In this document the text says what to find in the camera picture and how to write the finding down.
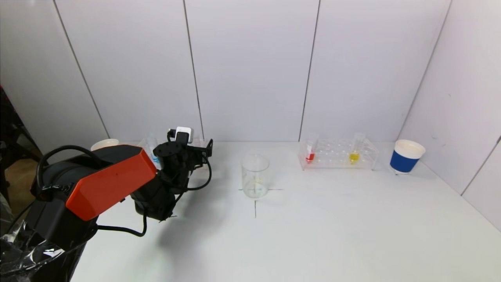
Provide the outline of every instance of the white wall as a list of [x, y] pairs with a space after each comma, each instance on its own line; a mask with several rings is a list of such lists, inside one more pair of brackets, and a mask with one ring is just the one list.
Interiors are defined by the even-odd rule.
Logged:
[[463, 197], [501, 231], [500, 144], [497, 144]]
[[454, 0], [400, 138], [465, 190], [501, 134], [501, 1]]
[[0, 1], [0, 82], [43, 153], [107, 138], [52, 1]]
[[112, 138], [189, 126], [201, 137], [182, 0], [57, 0]]
[[395, 141], [449, 3], [322, 1], [302, 134]]
[[186, 0], [206, 137], [298, 140], [318, 3]]

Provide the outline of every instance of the white paper cup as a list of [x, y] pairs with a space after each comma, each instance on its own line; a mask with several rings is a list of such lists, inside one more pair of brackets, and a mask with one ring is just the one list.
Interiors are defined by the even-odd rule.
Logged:
[[101, 140], [91, 147], [91, 151], [95, 151], [104, 147], [111, 147], [118, 145], [118, 139], [104, 139]]
[[425, 152], [426, 149], [419, 143], [411, 140], [398, 140], [395, 143], [390, 166], [397, 174], [409, 173]]

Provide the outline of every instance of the blue paper cup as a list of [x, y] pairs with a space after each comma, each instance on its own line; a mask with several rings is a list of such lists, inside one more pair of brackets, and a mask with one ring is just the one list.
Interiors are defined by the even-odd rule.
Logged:
[[409, 173], [426, 149], [419, 143], [410, 140], [398, 140], [395, 143], [390, 166], [397, 174]]

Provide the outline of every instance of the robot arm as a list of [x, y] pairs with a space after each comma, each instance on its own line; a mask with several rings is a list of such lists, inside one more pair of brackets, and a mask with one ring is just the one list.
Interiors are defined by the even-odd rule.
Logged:
[[[30, 242], [22, 242], [21, 245], [29, 247], [44, 241], [66, 252], [75, 253], [77, 250], [79, 256], [86, 241], [98, 230], [124, 231], [143, 236], [146, 232], [146, 217], [160, 221], [169, 218], [183, 193], [205, 187], [211, 178], [208, 158], [212, 155], [212, 140], [206, 148], [189, 146], [192, 136], [191, 129], [187, 129], [171, 129], [167, 134], [168, 141], [153, 150], [160, 161], [161, 170], [156, 170], [142, 148], [129, 145], [106, 147], [93, 152], [65, 146], [55, 151], [79, 148], [85, 154], [52, 164], [46, 169], [41, 165], [51, 154], [44, 156], [37, 171], [37, 181], [32, 185], [36, 200], [25, 219], [25, 227], [35, 235], [30, 236]], [[200, 187], [188, 188], [192, 172], [204, 164], [209, 168], [207, 182]], [[135, 201], [136, 211], [143, 215], [142, 233], [97, 224], [101, 213], [125, 200], [128, 195]], [[73, 259], [66, 267], [74, 269], [76, 263], [78, 259]]]

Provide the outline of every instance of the white table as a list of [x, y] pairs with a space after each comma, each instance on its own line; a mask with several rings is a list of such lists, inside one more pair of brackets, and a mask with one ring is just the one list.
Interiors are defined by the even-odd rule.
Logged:
[[[378, 147], [376, 171], [302, 171], [297, 143], [214, 143], [209, 186], [142, 238], [99, 231], [72, 281], [501, 281], [501, 232], [423, 163], [391, 173]], [[277, 189], [256, 202], [239, 191], [247, 152], [270, 158]], [[142, 230], [130, 198], [98, 223]]]

